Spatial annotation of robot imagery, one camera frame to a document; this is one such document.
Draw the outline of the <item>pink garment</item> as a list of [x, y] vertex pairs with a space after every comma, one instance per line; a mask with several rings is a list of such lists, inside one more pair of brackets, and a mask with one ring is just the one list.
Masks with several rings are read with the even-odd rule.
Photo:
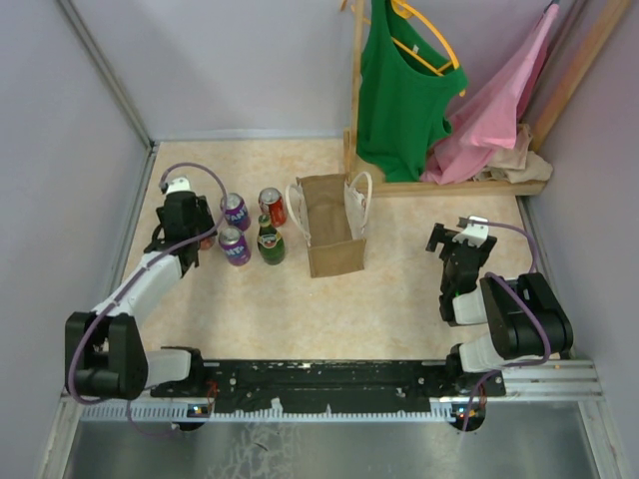
[[451, 118], [452, 134], [435, 144], [420, 179], [438, 185], [473, 181], [498, 148], [515, 146], [559, 14], [553, 2], [497, 74]]

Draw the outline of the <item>green glass bottle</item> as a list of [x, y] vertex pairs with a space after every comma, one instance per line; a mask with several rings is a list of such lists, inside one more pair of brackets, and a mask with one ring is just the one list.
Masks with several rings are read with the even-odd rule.
[[268, 214], [259, 216], [257, 237], [259, 253], [266, 264], [277, 265], [286, 257], [286, 245], [281, 233], [272, 225]]

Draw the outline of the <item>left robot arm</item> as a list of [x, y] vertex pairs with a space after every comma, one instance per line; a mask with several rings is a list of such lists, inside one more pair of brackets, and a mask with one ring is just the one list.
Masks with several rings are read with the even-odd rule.
[[85, 405], [134, 400], [148, 387], [173, 382], [184, 394], [201, 393], [208, 372], [188, 348], [146, 352], [139, 324], [160, 299], [199, 265], [201, 242], [216, 234], [204, 196], [167, 193], [156, 209], [159, 224], [134, 272], [107, 299], [65, 323], [65, 387]]

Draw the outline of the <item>red cola can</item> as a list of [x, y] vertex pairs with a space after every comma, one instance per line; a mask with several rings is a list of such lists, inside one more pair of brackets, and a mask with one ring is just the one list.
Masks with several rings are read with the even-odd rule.
[[202, 239], [200, 241], [200, 249], [201, 250], [208, 250], [211, 249], [213, 247], [213, 245], [215, 244], [215, 239], [214, 238], [205, 238]]
[[269, 215], [275, 228], [281, 227], [287, 221], [287, 210], [281, 192], [273, 187], [261, 190], [259, 205], [264, 215]]

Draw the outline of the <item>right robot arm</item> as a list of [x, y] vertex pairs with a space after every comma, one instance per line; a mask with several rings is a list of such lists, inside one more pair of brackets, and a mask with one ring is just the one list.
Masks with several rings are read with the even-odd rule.
[[478, 338], [453, 346], [446, 357], [446, 383], [455, 393], [487, 390], [488, 379], [514, 366], [539, 365], [573, 346], [570, 320], [545, 276], [536, 270], [537, 245], [527, 237], [529, 271], [506, 279], [481, 273], [496, 246], [491, 227], [526, 234], [479, 217], [460, 219], [458, 229], [433, 226], [425, 249], [440, 250], [442, 277], [438, 298], [442, 320], [450, 326], [485, 325]]

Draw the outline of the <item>yellow clothes hanger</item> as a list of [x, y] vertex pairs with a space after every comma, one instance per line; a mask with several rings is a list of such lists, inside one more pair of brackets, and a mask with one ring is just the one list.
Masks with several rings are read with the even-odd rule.
[[465, 95], [468, 80], [454, 49], [408, 1], [344, 1], [354, 17], [353, 54], [363, 104], [440, 104]]

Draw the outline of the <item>aluminium frame rail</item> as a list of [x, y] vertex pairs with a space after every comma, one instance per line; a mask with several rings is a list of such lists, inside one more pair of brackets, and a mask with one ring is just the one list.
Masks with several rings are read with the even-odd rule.
[[142, 426], [174, 422], [442, 422], [472, 431], [488, 406], [582, 402], [603, 397], [594, 365], [550, 360], [483, 380], [441, 361], [218, 360], [133, 402], [83, 407], [84, 421]]

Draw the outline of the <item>green tank top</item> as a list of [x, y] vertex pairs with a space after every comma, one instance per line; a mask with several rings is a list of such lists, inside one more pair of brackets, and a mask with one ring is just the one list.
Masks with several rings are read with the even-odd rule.
[[357, 154], [389, 183], [420, 180], [428, 150], [452, 133], [449, 102], [468, 84], [389, 1], [373, 1], [361, 53]]

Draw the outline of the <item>brown canvas bag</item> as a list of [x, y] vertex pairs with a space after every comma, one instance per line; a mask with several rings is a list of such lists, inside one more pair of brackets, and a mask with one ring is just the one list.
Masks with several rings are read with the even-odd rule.
[[312, 278], [364, 269], [372, 177], [361, 172], [298, 178], [285, 188], [289, 217], [303, 234]]

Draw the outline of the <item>beige crumpled cloth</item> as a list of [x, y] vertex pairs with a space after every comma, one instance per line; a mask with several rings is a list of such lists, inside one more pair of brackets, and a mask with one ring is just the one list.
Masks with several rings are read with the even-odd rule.
[[476, 182], [506, 181], [511, 184], [547, 182], [553, 167], [529, 149], [532, 140], [530, 126], [519, 124], [515, 146], [512, 149], [498, 148], [487, 165], [472, 179]]

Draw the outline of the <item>purple Fanta can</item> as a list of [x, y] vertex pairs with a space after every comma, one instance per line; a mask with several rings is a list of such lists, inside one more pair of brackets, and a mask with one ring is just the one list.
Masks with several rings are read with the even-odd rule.
[[245, 232], [251, 226], [251, 218], [245, 200], [237, 193], [227, 193], [224, 200], [220, 200], [220, 210], [229, 226]]
[[226, 227], [220, 231], [219, 245], [229, 263], [234, 266], [242, 266], [251, 259], [245, 234], [236, 227]]

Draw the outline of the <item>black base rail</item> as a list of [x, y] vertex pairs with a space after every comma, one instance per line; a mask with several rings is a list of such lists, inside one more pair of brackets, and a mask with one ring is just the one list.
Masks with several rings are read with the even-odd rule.
[[211, 399], [219, 413], [266, 411], [275, 399], [285, 413], [421, 413], [480, 378], [443, 360], [206, 360], [151, 395]]

